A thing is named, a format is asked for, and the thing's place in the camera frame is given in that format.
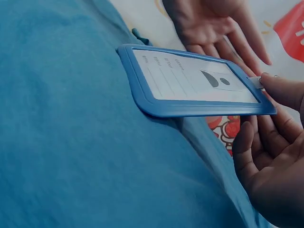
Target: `white fabric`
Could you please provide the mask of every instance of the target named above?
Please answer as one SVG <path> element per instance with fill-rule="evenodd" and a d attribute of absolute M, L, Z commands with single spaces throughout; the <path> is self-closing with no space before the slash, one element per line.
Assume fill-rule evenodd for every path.
<path fill-rule="evenodd" d="M 179 41 L 171 20 L 166 17 L 162 6 L 162 0 L 111 0 L 120 11 L 123 19 L 130 29 L 137 28 L 141 35 L 149 38 L 155 46 L 171 49 L 184 49 Z M 304 81 L 304 64 L 302 61 L 290 57 L 284 50 L 278 34 L 273 26 L 287 14 L 300 0 L 250 0 L 249 4 L 263 34 L 267 50 L 273 62 L 272 66 L 267 66 L 261 62 L 263 71 L 277 74 L 293 80 Z M 301 25 L 304 15 L 299 15 L 299 19 L 292 23 Z M 304 45 L 295 43 L 299 48 Z M 299 120 L 299 114 L 295 111 L 289 112 Z"/>

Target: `blue cloth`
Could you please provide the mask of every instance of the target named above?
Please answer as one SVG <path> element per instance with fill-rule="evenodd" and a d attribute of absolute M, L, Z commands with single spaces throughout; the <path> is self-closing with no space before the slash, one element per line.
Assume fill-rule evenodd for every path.
<path fill-rule="evenodd" d="M 0 227 L 268 227 L 199 118 L 135 105 L 106 0 L 0 1 Z"/>

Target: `palm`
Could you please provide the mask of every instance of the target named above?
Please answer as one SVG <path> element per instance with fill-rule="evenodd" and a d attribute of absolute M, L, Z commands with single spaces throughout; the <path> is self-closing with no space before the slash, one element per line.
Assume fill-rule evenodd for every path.
<path fill-rule="evenodd" d="M 256 24 L 244 1 L 163 0 L 163 3 L 188 51 L 233 61 L 249 76 L 254 76 L 261 72 L 250 44 L 255 53 L 270 64 Z M 247 40 L 232 18 L 238 22 Z M 226 38 L 243 61 L 232 50 Z"/>

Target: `id card holder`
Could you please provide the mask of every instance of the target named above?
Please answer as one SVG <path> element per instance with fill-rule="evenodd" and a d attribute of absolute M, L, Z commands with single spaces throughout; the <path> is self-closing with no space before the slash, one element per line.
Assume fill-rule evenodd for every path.
<path fill-rule="evenodd" d="M 117 53 L 135 103 L 152 116 L 276 114 L 258 82 L 230 61 L 133 44 Z"/>

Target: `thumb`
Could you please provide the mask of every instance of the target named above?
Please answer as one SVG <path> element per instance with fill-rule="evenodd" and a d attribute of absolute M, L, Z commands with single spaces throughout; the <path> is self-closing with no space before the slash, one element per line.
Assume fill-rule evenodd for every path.
<path fill-rule="evenodd" d="M 278 103 L 297 111 L 304 108 L 304 82 L 293 82 L 263 73 L 261 77 L 266 92 Z"/>
<path fill-rule="evenodd" d="M 254 138 L 254 129 L 249 121 L 242 124 L 233 146 L 233 161 L 237 178 L 244 189 L 249 192 L 248 184 L 251 178 L 258 173 L 258 169 L 252 159 L 251 146 Z"/>

